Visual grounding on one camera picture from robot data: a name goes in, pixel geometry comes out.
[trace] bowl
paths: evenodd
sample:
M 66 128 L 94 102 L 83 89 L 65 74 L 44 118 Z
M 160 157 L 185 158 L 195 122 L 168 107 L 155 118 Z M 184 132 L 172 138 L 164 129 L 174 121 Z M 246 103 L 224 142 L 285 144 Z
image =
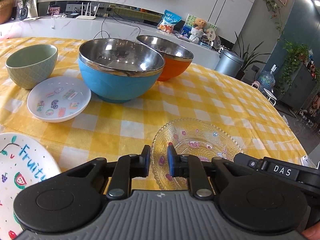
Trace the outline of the bowl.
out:
M 193 54 L 185 47 L 172 41 L 149 35 L 140 35 L 137 40 L 155 49 L 164 57 L 164 69 L 158 78 L 159 81 L 179 76 L 192 62 Z
M 21 88 L 33 89 L 51 75 L 57 58 L 56 46 L 36 44 L 11 54 L 5 65 L 14 83 Z
M 217 156 L 233 161 L 237 153 L 243 153 L 230 135 L 212 124 L 192 118 L 171 121 L 158 131 L 151 147 L 151 168 L 161 190 L 187 189 L 186 179 L 170 176 L 169 144 L 173 144 L 178 154 L 195 155 L 203 162 Z
M 23 134 L 0 134 L 0 151 L 0 238 L 12 240 L 22 232 L 13 214 L 17 194 L 61 171 L 40 143 Z
M 164 66 L 164 59 L 156 50 L 121 39 L 83 43 L 78 62 L 85 84 L 111 103 L 123 103 L 144 94 Z
M 91 90 L 77 78 L 59 76 L 36 85 L 28 95 L 28 110 L 45 122 L 64 122 L 79 115 L 91 99 Z

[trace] table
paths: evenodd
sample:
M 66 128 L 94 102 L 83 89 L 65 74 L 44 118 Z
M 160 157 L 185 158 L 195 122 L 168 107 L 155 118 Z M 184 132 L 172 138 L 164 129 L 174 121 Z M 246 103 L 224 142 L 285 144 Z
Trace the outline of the table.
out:
M 276 109 L 255 88 L 216 71 L 192 64 L 179 77 L 156 84 L 144 95 L 124 104 L 111 104 L 96 95 L 74 119 L 46 123 L 27 109 L 28 90 L 15 85 L 5 61 L 25 46 L 47 43 L 58 47 L 53 76 L 81 78 L 77 64 L 83 40 L 17 38 L 0 42 L 0 132 L 19 132 L 44 145 L 62 171 L 87 160 L 139 154 L 152 144 L 167 122 L 192 117 L 210 122 L 230 134 L 244 153 L 255 158 L 269 156 L 300 164 L 305 151 Z M 152 171 L 135 178 L 135 189 L 159 189 Z

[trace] snack bag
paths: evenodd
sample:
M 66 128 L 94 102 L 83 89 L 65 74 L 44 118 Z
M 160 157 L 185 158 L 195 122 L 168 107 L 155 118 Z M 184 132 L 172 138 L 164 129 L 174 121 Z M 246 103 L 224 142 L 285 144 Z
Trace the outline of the snack bag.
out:
M 157 26 L 157 28 L 166 33 L 172 33 L 174 26 L 181 20 L 181 17 L 168 11 L 164 11 L 164 16 L 162 21 Z

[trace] green bowl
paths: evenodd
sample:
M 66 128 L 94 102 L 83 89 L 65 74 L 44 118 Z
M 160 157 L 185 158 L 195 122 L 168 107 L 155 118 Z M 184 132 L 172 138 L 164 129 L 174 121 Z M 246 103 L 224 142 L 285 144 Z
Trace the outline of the green bowl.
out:
M 5 65 L 14 83 L 21 88 L 32 89 L 51 75 L 57 58 L 56 46 L 37 44 L 13 53 Z

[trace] trash can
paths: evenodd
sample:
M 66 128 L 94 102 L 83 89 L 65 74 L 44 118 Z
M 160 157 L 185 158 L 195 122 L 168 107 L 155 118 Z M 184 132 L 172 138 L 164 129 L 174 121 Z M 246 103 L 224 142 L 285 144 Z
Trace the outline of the trash can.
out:
M 243 60 L 237 54 L 229 50 L 223 50 L 214 70 L 235 78 L 242 65 Z

